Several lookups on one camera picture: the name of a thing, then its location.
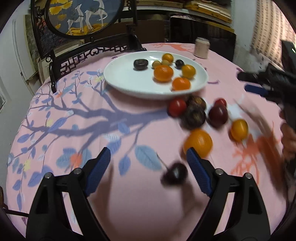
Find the tablecloth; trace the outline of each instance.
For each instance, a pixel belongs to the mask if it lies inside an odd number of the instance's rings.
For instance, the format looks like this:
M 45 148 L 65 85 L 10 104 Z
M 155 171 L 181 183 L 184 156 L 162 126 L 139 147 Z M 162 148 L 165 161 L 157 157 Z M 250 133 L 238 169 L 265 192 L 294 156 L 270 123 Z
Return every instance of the tablecloth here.
M 208 59 L 192 52 L 193 44 L 155 43 L 143 45 L 184 55 L 200 63 L 209 74 L 207 86 L 198 93 L 208 107 L 223 97 L 231 114 L 219 131 L 203 125 L 213 139 L 207 159 L 228 174 L 253 174 L 266 205 L 271 231 L 281 221 L 286 201 L 277 186 L 280 159 L 279 108 L 265 99 L 247 94 L 236 74 L 239 67 L 210 51 Z M 178 119 L 167 114 L 167 102 L 136 99 L 111 88 L 104 81 L 105 66 L 127 53 L 101 53 L 81 63 L 60 79 L 52 93 L 48 79 L 33 97 L 8 157 L 7 199 L 12 210 L 28 213 L 46 172 L 68 174 L 96 157 L 103 147 L 111 150 L 111 163 L 89 202 L 111 241 L 186 240 L 201 217 L 209 198 L 203 194 L 181 157 L 182 143 L 189 134 Z M 256 106 L 270 126 L 262 131 L 237 103 Z M 250 135 L 243 145 L 229 136 L 231 120 L 245 118 Z M 182 186 L 167 187 L 160 182 L 165 167 L 183 162 L 189 170 Z M 70 199 L 63 194 L 71 227 L 80 233 Z M 233 195 L 229 194 L 217 232 L 227 223 Z M 27 218 L 11 216 L 25 235 Z

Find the white plate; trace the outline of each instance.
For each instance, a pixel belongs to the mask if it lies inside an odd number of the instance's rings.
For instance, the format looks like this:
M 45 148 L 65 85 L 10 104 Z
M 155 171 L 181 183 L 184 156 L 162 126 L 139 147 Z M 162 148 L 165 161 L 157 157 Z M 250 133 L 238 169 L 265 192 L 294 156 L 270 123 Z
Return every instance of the white plate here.
M 106 66 L 104 70 L 105 80 L 115 89 L 127 95 L 155 100 L 172 99 L 179 95 L 196 92 L 205 87 L 209 79 L 205 69 L 193 60 L 173 53 L 174 61 L 181 59 L 185 64 L 190 64 L 196 69 L 196 75 L 191 80 L 191 88 L 185 91 L 171 91 L 172 82 L 157 83 L 153 81 L 154 69 L 152 69 L 152 63 L 155 60 L 161 61 L 163 54 L 165 52 L 142 51 L 120 56 Z M 148 68 L 141 71 L 135 70 L 133 62 L 136 59 L 148 60 Z M 176 69 L 174 63 L 171 67 L 174 70 L 172 79 L 182 75 L 182 71 Z

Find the curtain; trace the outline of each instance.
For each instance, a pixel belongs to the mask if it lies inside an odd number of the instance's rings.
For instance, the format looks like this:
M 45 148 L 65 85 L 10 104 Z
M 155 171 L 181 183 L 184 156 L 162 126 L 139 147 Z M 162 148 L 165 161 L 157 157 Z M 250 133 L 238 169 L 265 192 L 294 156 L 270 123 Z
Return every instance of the curtain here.
M 251 47 L 282 66 L 281 39 L 295 44 L 296 34 L 288 20 L 272 0 L 257 0 Z

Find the red fruit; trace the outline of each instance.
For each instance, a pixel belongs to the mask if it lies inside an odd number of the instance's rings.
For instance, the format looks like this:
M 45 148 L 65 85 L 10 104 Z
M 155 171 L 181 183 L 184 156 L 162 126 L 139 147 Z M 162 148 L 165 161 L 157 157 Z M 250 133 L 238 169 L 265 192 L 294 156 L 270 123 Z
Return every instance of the red fruit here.
M 227 108 L 227 103 L 226 103 L 226 100 L 223 99 L 223 98 L 219 98 L 215 101 L 214 105 L 217 105 L 217 104 L 222 104 L 224 105 L 226 108 Z
M 170 102 L 168 106 L 168 113 L 171 117 L 178 117 L 182 115 L 187 108 L 186 102 L 181 99 L 174 99 Z
M 217 104 L 214 105 L 208 116 L 208 121 L 211 126 L 214 128 L 220 128 L 224 125 L 228 120 L 228 112 L 224 105 Z

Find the person's finger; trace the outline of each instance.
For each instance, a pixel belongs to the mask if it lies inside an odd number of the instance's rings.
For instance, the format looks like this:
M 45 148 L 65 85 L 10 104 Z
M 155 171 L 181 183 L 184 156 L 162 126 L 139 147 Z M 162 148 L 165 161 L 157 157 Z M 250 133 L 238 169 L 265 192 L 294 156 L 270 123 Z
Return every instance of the person's finger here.
M 280 111 L 279 116 L 280 116 L 280 118 L 282 118 L 283 120 L 285 120 L 285 114 L 284 114 L 284 111 L 283 110 Z
M 285 138 L 296 141 L 296 133 L 287 123 L 281 125 L 281 132 Z
M 290 140 L 284 136 L 281 142 L 287 151 L 296 153 L 296 141 Z
M 295 153 L 289 152 L 283 148 L 283 156 L 287 161 L 290 161 L 295 158 Z

